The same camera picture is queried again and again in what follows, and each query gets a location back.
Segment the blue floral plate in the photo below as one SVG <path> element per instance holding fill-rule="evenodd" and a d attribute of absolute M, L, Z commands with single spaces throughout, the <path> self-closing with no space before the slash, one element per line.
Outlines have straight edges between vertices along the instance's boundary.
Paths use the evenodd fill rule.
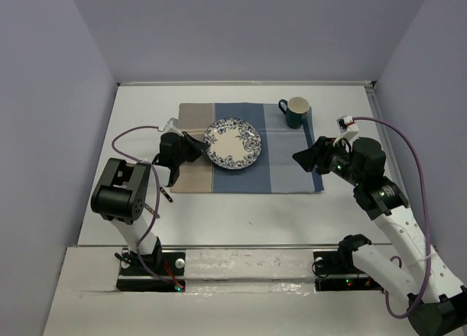
<path fill-rule="evenodd" d="M 222 118 L 215 121 L 204 133 L 209 145 L 208 158 L 227 170 L 245 169 L 254 164 L 262 151 L 258 130 L 239 118 Z"/>

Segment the green mug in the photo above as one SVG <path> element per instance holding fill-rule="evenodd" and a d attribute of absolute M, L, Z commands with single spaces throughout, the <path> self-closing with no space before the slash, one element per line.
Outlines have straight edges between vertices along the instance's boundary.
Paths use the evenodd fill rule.
<path fill-rule="evenodd" d="M 310 105 L 303 97 L 293 97 L 289 100 L 279 100 L 278 108 L 284 114 L 287 126 L 298 129 L 306 119 Z"/>

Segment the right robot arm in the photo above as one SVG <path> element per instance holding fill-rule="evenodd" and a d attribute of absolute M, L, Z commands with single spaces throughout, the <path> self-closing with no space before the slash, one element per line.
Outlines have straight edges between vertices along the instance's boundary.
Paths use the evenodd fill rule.
<path fill-rule="evenodd" d="M 332 172 L 352 185 L 358 206 L 406 266 L 395 266 L 367 237 L 354 234 L 339 242 L 336 263 L 341 270 L 366 273 L 390 296 L 406 303 L 407 318 L 418 335 L 445 335 L 466 325 L 466 285 L 428 242 L 404 193 L 385 176 L 386 154 L 379 142 L 320 137 L 293 159 L 305 172 Z"/>

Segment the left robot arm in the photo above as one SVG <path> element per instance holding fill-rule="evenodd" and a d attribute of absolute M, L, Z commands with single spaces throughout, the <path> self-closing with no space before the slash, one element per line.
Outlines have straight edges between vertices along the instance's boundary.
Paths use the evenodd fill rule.
<path fill-rule="evenodd" d="M 172 187 L 180 176 L 180 166 L 192 163 L 209 148 L 187 132 L 162 134 L 159 151 L 151 161 L 127 162 L 110 158 L 94 188 L 90 208 L 110 222 L 123 236 L 129 249 L 129 263 L 142 272 L 153 274 L 161 267 L 161 241 L 142 219 L 150 175 L 156 190 Z"/>

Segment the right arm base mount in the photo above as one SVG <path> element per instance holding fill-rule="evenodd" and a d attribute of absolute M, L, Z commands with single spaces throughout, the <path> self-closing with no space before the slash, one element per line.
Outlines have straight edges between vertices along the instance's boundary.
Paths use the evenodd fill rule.
<path fill-rule="evenodd" d="M 366 273 L 345 266 L 337 251 L 314 251 L 312 273 L 316 292 L 383 291 Z"/>

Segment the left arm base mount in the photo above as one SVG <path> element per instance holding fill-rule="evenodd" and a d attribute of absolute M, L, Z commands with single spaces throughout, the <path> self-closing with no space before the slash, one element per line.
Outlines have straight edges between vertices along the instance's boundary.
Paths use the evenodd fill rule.
<path fill-rule="evenodd" d="M 145 264 L 157 277 L 149 273 L 142 265 L 138 256 L 124 248 L 120 253 L 114 253 L 119 261 L 116 289 L 121 292 L 185 292 L 184 251 L 163 251 L 161 263 L 156 267 L 148 262 L 149 256 L 143 256 Z"/>

